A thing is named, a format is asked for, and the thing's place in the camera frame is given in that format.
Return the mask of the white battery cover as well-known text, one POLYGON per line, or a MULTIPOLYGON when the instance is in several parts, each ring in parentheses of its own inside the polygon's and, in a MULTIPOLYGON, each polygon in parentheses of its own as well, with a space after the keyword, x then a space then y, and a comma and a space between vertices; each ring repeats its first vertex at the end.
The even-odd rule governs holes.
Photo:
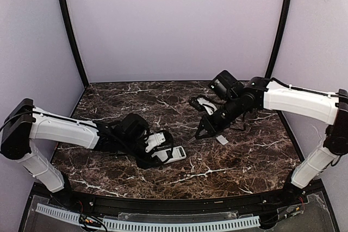
POLYGON ((228 140, 223 135, 217 136, 216 139, 222 145, 228 144, 228 140))

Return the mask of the white remote control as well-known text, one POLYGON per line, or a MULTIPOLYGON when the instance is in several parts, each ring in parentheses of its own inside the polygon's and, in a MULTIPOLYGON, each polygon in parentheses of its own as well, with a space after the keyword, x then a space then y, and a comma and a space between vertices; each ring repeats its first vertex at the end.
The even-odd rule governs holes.
POLYGON ((152 158, 157 158, 163 164, 184 160, 187 154, 182 146, 176 146, 168 149, 163 149, 152 154, 152 158))

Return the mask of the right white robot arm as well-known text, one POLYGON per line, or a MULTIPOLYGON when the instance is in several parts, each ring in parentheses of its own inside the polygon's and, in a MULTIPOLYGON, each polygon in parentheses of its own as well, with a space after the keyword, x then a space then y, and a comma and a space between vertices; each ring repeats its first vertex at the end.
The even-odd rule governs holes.
POLYGON ((334 160, 347 154, 347 91, 320 92, 287 85, 276 78, 254 77, 247 84, 222 71, 209 88, 223 103, 212 114, 203 115, 196 139, 213 137, 253 109, 285 111, 314 118, 328 125, 326 138, 297 166, 287 189, 304 189, 334 160))

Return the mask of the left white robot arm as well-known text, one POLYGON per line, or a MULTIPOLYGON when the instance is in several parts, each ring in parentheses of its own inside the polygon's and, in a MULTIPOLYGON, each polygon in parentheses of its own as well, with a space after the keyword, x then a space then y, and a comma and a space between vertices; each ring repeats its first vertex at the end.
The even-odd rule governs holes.
POLYGON ((105 123, 82 121, 46 112, 24 99, 6 118, 1 127, 1 154, 21 163, 29 173, 53 194, 70 192, 66 175, 58 171, 34 144, 34 140, 51 140, 78 145, 97 152, 123 152, 136 158, 141 167, 167 163, 172 152, 159 150, 172 145, 165 131, 151 133, 148 122, 130 113, 121 121, 105 123))

